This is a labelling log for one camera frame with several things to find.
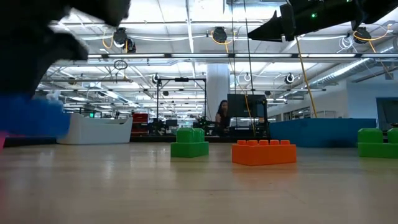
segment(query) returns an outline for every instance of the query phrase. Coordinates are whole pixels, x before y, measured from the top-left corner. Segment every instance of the wooden floor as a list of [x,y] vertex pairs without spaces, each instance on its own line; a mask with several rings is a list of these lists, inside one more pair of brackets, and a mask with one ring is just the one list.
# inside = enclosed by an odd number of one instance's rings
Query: wooden floor
[[398,160],[299,149],[298,163],[231,163],[230,144],[32,146],[0,155],[0,223],[398,223]]

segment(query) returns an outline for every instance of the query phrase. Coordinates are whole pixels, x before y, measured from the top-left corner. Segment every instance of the orange lego brick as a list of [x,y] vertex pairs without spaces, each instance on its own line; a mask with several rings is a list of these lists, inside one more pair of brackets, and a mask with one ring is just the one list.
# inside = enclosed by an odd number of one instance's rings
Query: orange lego brick
[[296,145],[289,140],[238,141],[232,145],[232,162],[247,166],[286,164],[297,161]]
[[278,146],[279,145],[279,140],[271,140],[271,141],[269,141],[269,144],[273,145],[273,146]]
[[260,140],[259,145],[260,146],[268,146],[269,145],[268,140]]

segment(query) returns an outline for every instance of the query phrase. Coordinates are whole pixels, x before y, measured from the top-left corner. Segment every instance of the wall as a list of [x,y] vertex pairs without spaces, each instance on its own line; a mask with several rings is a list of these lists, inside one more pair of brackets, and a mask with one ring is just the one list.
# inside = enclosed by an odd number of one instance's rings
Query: wall
[[[327,86],[326,91],[313,92],[313,98],[317,112],[336,111],[336,118],[348,118],[348,102],[345,81],[342,81],[335,86]],[[311,107],[312,112],[313,109],[311,100],[309,94],[306,94],[304,100],[289,100],[287,105],[270,107],[268,109],[268,117],[305,108],[308,106]]]
[[351,118],[376,118],[376,98],[398,97],[398,83],[350,83],[348,91],[348,113]]

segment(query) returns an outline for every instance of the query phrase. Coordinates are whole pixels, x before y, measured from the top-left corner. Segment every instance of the white column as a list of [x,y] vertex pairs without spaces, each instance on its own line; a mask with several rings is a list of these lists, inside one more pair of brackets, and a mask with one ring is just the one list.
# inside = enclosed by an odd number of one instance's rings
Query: white column
[[229,66],[228,64],[207,65],[207,110],[208,119],[215,121],[218,106],[221,100],[227,100],[229,93]]

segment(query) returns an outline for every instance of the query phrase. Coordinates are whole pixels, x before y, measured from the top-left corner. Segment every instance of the green lego brick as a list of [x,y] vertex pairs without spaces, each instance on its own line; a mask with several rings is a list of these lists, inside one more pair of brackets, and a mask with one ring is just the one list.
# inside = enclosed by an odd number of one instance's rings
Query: green lego brick
[[398,159],[398,144],[358,143],[360,157]]
[[388,143],[398,143],[398,128],[391,128],[387,132]]
[[171,144],[171,157],[193,158],[206,156],[209,154],[208,142],[180,143]]
[[358,142],[383,143],[383,132],[377,128],[363,128],[358,131]]
[[194,140],[195,131],[193,128],[179,128],[177,130],[177,142],[190,143],[195,142]]

